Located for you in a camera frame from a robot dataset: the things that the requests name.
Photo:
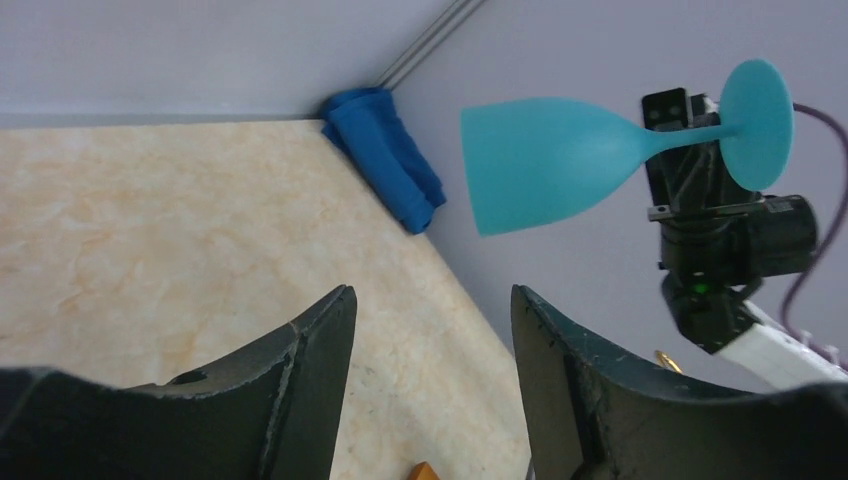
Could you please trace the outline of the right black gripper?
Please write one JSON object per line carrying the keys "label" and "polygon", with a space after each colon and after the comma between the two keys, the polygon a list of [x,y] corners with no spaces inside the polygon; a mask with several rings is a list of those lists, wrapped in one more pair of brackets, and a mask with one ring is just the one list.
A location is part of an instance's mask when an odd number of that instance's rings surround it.
{"label": "right black gripper", "polygon": [[[644,126],[653,131],[688,131],[719,123],[716,102],[683,88],[644,96],[641,110]],[[731,178],[716,141],[666,150],[646,162],[645,172],[653,200],[648,209],[652,222],[743,215],[762,200],[761,193],[748,191]]]}

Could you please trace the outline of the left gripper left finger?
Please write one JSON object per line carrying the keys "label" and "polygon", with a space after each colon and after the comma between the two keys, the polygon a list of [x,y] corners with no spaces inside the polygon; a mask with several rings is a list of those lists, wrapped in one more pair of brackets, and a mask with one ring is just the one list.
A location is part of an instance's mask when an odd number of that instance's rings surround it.
{"label": "left gripper left finger", "polygon": [[47,367],[1,372],[5,479],[326,479],[357,297],[341,285],[287,324],[163,385]]}

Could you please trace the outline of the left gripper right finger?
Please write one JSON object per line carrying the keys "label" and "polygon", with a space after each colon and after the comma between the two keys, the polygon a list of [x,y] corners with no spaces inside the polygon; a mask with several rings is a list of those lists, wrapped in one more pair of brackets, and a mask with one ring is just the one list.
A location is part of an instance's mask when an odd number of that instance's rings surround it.
{"label": "left gripper right finger", "polygon": [[847,388],[755,394],[671,372],[532,289],[511,325],[539,479],[843,479]]}

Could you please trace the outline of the blue wine glass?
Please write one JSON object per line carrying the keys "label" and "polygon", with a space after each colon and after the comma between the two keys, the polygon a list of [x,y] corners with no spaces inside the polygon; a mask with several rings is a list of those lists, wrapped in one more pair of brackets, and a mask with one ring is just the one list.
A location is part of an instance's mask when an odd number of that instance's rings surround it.
{"label": "blue wine glass", "polygon": [[655,155],[712,141],[739,186],[773,185],[786,169],[795,132],[783,75],[767,60],[739,64],[724,84],[718,114],[717,125],[654,131],[571,98],[466,108],[461,146],[476,229],[493,236],[573,217]]}

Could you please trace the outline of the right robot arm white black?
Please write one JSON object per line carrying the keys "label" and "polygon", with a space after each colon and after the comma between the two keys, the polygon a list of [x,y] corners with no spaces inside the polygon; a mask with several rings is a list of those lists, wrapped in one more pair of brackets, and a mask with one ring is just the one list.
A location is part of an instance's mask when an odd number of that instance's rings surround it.
{"label": "right robot arm white black", "polygon": [[645,171],[648,217],[660,226],[661,291],[678,331],[779,390],[845,381],[839,351],[791,326],[789,311],[846,206],[821,232],[804,197],[740,187],[713,141],[657,154]]}

